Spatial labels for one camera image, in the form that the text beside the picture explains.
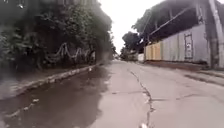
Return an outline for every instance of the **wet road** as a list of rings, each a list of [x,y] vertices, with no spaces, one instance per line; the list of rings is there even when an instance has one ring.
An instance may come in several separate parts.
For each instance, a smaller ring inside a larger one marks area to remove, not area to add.
[[[223,128],[223,119],[223,87],[120,61],[0,101],[0,128]]]

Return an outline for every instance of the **concrete road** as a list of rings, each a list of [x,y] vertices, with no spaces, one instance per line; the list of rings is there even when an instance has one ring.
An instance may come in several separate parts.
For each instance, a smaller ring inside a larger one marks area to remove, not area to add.
[[[0,128],[223,128],[224,88],[113,61],[0,101]]]

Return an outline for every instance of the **curb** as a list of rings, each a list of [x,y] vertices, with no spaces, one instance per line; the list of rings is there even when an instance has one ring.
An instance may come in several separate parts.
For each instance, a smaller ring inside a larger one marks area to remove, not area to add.
[[[209,79],[205,79],[205,78],[197,77],[197,76],[192,76],[192,75],[185,75],[185,77],[187,77],[189,79],[196,80],[196,81],[201,81],[201,82],[210,83],[210,84],[216,84],[216,85],[220,85],[220,86],[224,87],[223,82],[217,82],[217,81],[214,81],[214,80],[209,80]]]
[[[43,86],[45,84],[55,83],[59,80],[66,79],[66,78],[71,77],[75,74],[78,74],[78,73],[81,73],[81,72],[84,72],[84,71],[88,71],[88,70],[93,69],[95,67],[96,67],[96,65],[88,66],[88,67],[81,68],[81,69],[75,69],[75,70],[67,71],[67,72],[64,72],[64,73],[55,74],[55,75],[46,77],[44,79],[39,79],[39,80],[36,80],[36,81],[32,81],[32,82],[29,82],[29,83],[26,83],[26,84],[22,84],[22,85],[20,84],[18,86],[13,86],[10,89],[10,92],[13,94],[11,97],[18,96],[18,95],[24,93],[25,91],[27,91],[29,89],[37,88],[37,87]]]

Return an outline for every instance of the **road edge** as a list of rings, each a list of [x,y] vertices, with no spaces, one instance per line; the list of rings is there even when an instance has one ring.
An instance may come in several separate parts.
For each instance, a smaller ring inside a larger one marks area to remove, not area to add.
[[[51,76],[48,76],[46,78],[42,78],[39,80],[31,81],[26,84],[22,84],[22,85],[19,84],[16,86],[12,86],[10,88],[10,93],[12,94],[10,97],[18,96],[29,89],[38,88],[38,87],[46,85],[46,84],[56,83],[60,80],[66,79],[68,77],[74,76],[76,74],[79,74],[79,73],[82,73],[85,71],[92,71],[92,69],[95,68],[96,66],[97,65],[88,66],[88,67],[84,67],[84,68],[80,68],[80,69],[74,69],[74,70],[70,70],[67,72],[54,74],[54,75],[51,75]]]

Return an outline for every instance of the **concrete wall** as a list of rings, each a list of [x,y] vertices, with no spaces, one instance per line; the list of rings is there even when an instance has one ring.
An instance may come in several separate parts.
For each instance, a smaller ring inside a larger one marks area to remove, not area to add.
[[[210,63],[209,43],[205,37],[205,25],[201,24],[172,35],[145,48],[146,60],[206,61]]]
[[[140,62],[144,61],[144,54],[138,54],[138,61]]]

